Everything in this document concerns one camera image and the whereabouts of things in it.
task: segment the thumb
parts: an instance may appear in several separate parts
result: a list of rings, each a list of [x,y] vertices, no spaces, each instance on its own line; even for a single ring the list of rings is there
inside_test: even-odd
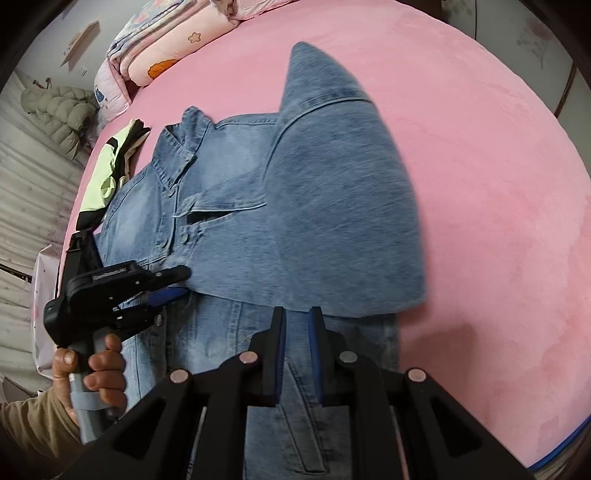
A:
[[[78,364],[76,353],[67,348],[58,348],[53,355],[53,390],[57,399],[66,408],[68,414],[72,410],[70,401],[70,379],[68,375],[75,372]]]

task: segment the neon yellow garment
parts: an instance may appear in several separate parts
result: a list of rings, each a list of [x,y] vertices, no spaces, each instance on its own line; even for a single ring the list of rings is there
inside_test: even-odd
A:
[[[84,192],[76,229],[100,225],[115,193],[129,181],[129,159],[149,134],[150,129],[141,120],[132,120],[107,140]]]

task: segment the person's arm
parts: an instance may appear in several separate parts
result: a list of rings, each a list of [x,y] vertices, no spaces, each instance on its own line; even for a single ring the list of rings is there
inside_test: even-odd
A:
[[[105,338],[107,350],[89,358],[93,373],[84,378],[109,405],[125,411],[125,360],[121,341]],[[84,451],[70,402],[68,375],[76,371],[74,352],[60,348],[53,360],[53,388],[37,398],[0,405],[0,456],[26,480],[45,480],[64,472]]]

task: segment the green puffer jacket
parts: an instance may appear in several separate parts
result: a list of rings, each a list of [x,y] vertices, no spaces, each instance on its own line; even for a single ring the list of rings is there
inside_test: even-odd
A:
[[[22,92],[21,106],[70,159],[80,150],[80,135],[98,109],[92,91],[75,87],[44,90],[33,86]]]

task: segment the blue denim jacket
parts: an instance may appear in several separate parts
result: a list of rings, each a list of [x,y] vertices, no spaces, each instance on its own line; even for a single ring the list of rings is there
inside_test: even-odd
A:
[[[316,401],[303,312],[320,305],[350,348],[395,369],[392,312],[422,301],[424,279],[410,182],[346,71],[300,43],[279,113],[214,124],[186,110],[113,199],[97,243],[105,265],[188,265],[199,292],[125,343],[130,406],[176,368],[246,349],[283,305],[281,404],[249,411],[244,478],[349,478],[347,409]]]
[[[356,80],[292,52],[281,109],[214,124],[195,107],[113,199],[105,265],[187,265],[203,294],[362,317],[422,302],[414,193]]]

